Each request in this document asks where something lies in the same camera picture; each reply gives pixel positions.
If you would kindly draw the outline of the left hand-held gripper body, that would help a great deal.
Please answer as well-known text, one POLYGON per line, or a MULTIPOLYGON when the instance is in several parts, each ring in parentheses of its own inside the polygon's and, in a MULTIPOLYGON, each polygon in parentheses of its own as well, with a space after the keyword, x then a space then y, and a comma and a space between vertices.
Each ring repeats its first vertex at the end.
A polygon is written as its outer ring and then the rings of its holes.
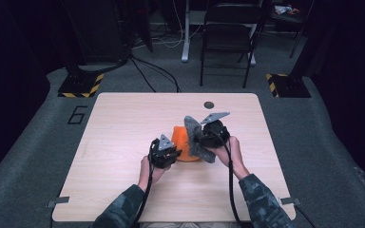
POLYGON ((165 169, 171 165, 168 163, 168 158, 174 157, 171 155, 171 150, 173 148, 177 149, 175 144, 162 134, 159 138, 155 139, 149 147, 149 162, 154 167, 165 169))

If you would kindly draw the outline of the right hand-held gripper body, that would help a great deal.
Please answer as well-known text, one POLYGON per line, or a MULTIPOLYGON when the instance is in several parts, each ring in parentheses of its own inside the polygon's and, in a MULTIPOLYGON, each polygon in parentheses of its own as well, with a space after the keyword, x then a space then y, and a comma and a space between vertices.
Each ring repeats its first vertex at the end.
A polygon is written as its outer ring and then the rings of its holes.
POLYGON ((201 121, 203 125, 199 143, 205 147, 218 148, 224 146, 230 138, 227 127, 221 122, 221 118, 229 115, 229 112, 211 113, 201 121))

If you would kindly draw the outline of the orange plush toy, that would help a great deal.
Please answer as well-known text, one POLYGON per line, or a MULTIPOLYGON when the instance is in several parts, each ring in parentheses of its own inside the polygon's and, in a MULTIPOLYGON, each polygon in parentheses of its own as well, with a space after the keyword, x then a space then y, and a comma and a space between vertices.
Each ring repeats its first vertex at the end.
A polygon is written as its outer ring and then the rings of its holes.
POLYGON ((177 158, 180 162, 195 162, 200 158, 196 156, 191 156, 189 154, 189 143, 188 134, 185 126, 175 126, 173 128, 173 134, 171 141, 175 144, 178 150, 181 150, 181 155, 177 158))

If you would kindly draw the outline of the grey knitted cloth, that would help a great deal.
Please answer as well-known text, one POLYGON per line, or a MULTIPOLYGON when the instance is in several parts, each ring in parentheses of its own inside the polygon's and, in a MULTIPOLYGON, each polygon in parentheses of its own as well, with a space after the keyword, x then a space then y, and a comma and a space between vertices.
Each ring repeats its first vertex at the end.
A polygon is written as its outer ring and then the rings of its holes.
POLYGON ((200 138, 203 136, 202 126, 191 116, 185 116, 183 121, 188 136, 188 154, 205 162, 214 163, 216 155, 200 143, 200 138))

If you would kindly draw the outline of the person's left hand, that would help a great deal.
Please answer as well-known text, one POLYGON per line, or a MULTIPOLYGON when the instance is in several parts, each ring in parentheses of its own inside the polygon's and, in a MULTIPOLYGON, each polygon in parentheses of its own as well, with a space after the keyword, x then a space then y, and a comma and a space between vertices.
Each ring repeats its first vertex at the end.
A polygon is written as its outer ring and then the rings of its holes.
POLYGON ((141 159, 140 176, 137 185, 145 192, 149 181, 156 183, 168 170, 169 167, 166 167, 165 169, 154 167, 151 169, 148 157, 144 156, 141 159))

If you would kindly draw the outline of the person's right hand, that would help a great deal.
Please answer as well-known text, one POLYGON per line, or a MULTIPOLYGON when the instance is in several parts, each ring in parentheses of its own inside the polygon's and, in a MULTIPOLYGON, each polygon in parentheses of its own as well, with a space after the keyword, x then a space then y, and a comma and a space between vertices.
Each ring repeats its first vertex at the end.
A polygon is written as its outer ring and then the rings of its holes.
POLYGON ((226 146, 209 148, 209 151, 213 152, 226 167, 232 162, 233 174, 239 181, 250 174, 242 160, 240 141, 235 136, 230 137, 226 146))

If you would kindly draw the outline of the striped black stand base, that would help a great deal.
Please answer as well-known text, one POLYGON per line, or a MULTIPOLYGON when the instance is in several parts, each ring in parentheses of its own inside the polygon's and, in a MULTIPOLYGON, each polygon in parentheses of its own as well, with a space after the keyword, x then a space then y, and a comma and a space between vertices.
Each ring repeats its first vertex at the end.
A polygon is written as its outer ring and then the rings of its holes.
POLYGON ((103 74, 87 75, 78 79, 68 76, 58 89, 58 96, 67 98, 93 97, 103 78, 103 74))
POLYGON ((310 98, 311 94, 301 79, 286 74, 267 74, 266 79, 272 95, 276 98, 310 98))

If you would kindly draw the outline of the black folding chair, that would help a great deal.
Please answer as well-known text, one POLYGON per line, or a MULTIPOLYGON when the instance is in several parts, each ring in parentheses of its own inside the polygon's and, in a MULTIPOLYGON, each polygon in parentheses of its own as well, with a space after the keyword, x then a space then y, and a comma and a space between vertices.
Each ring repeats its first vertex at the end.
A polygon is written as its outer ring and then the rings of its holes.
POLYGON ((242 87, 246 88, 251 61, 265 22, 262 6, 250 3, 219 3, 204 15, 202 26, 201 77, 206 52, 239 53, 239 62, 247 59, 242 87))

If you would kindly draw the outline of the grey tape strip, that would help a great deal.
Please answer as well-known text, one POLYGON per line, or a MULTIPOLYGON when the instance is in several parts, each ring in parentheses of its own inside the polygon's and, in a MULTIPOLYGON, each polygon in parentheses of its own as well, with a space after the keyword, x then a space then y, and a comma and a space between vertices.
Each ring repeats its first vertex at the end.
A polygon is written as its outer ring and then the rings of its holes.
POLYGON ((300 199, 280 198, 279 200, 280 200, 282 205, 286 205, 286 204, 293 204, 294 206, 301 205, 301 200, 300 199))
POLYGON ((47 208, 54 208, 57 204, 68 203, 68 201, 69 201, 69 197, 58 197, 58 198, 50 200, 47 203, 47 208))

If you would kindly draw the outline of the white desk leg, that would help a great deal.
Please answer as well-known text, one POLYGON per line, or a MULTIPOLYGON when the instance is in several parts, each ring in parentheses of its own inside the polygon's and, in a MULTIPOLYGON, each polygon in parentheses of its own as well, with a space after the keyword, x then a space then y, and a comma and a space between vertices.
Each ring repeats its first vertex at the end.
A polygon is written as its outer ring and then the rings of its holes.
POLYGON ((189 60, 190 49, 190 0, 185 0, 185 19, 184 19, 184 42, 182 48, 182 62, 187 63, 189 60))

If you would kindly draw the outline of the dark cabinet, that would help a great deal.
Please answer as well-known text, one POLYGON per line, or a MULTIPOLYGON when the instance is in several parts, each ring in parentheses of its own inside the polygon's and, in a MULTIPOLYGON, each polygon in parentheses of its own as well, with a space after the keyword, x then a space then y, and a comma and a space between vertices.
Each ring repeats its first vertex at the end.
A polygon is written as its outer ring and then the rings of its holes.
POLYGON ((124 0, 63 0, 85 61, 123 65, 128 55, 124 0))

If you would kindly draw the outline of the small colourful object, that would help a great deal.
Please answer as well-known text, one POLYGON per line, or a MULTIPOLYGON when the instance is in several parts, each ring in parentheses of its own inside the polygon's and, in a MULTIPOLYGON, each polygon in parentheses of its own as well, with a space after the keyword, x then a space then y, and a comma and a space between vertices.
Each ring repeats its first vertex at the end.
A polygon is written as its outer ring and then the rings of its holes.
POLYGON ((282 15, 284 13, 295 15, 300 13, 299 9, 293 8, 291 5, 286 6, 274 6, 274 11, 277 15, 282 15))

